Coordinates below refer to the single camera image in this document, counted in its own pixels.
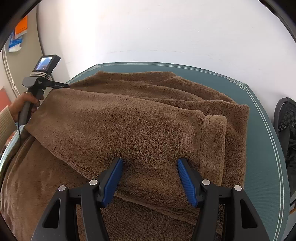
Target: blue ridged pad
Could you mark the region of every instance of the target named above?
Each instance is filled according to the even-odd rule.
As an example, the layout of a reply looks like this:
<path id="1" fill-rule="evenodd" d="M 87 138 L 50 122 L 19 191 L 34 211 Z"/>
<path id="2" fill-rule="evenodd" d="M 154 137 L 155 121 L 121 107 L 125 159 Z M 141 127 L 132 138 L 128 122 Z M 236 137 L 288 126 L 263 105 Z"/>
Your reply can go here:
<path id="1" fill-rule="evenodd" d="M 195 187 L 181 159 L 177 161 L 177 168 L 188 202 L 191 203 L 193 207 L 197 207 L 198 201 Z"/>
<path id="2" fill-rule="evenodd" d="M 117 161 L 117 163 L 116 163 L 116 165 L 115 165 L 115 167 L 114 167 L 114 169 L 113 169 L 113 171 L 112 171 L 112 173 L 111 173 L 111 175 L 104 187 L 104 198 L 101 202 L 103 207 L 106 207 L 112 201 L 113 195 L 115 193 L 115 190 L 117 188 L 117 185 L 118 185 L 119 180 L 122 175 L 122 170 L 123 170 L 123 161 L 120 158 Z"/>

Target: beige sleeve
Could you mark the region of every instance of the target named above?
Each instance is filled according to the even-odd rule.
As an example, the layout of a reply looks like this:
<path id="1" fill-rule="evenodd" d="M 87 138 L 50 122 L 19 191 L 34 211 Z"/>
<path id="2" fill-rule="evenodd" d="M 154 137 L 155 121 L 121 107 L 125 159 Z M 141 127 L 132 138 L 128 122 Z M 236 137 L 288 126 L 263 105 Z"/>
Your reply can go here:
<path id="1" fill-rule="evenodd" d="M 17 129 L 15 122 L 10 114 L 8 106 L 0 113 L 0 151 L 4 147 L 9 136 Z"/>

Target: red object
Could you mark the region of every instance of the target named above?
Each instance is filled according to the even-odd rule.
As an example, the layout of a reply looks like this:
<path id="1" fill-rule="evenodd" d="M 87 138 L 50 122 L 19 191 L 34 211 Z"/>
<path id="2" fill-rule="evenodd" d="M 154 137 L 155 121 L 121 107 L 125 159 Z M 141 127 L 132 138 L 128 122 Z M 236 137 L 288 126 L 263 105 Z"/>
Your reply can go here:
<path id="1" fill-rule="evenodd" d="M 6 94 L 4 88 L 0 90 L 0 111 L 2 111 L 7 105 L 10 105 L 11 102 Z"/>

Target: silver screw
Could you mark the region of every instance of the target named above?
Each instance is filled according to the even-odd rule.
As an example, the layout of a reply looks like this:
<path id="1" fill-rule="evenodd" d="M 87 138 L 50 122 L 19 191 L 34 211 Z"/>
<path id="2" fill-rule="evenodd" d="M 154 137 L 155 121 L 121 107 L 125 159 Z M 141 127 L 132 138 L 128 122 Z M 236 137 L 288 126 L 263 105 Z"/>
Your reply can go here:
<path id="1" fill-rule="evenodd" d="M 89 181 L 89 184 L 92 185 L 92 186 L 96 185 L 97 183 L 98 183 L 98 180 L 96 180 L 96 179 L 93 179 L 93 180 Z"/>
<path id="2" fill-rule="evenodd" d="M 64 191 L 65 189 L 66 189 L 66 186 L 65 185 L 59 186 L 59 191 Z"/>
<path id="3" fill-rule="evenodd" d="M 235 185 L 234 186 L 234 189 L 237 190 L 237 191 L 241 191 L 242 190 L 242 187 L 240 185 Z"/>
<path id="4" fill-rule="evenodd" d="M 208 186 L 208 185 L 211 184 L 211 182 L 210 182 L 208 179 L 204 179 L 204 180 L 202 181 L 202 184 Z"/>

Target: person's arm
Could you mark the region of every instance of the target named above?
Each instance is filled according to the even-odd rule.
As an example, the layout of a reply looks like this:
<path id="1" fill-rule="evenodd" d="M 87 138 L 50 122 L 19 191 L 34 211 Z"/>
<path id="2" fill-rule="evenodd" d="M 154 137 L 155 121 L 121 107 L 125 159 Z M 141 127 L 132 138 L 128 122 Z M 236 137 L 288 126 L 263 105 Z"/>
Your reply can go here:
<path id="1" fill-rule="evenodd" d="M 22 93 L 15 101 L 6 106 L 0 113 L 0 151 L 3 149 L 7 139 L 17 129 L 18 113 L 22 110 L 26 101 L 30 101 L 35 106 L 32 108 L 32 114 L 37 110 L 40 102 L 31 93 Z"/>

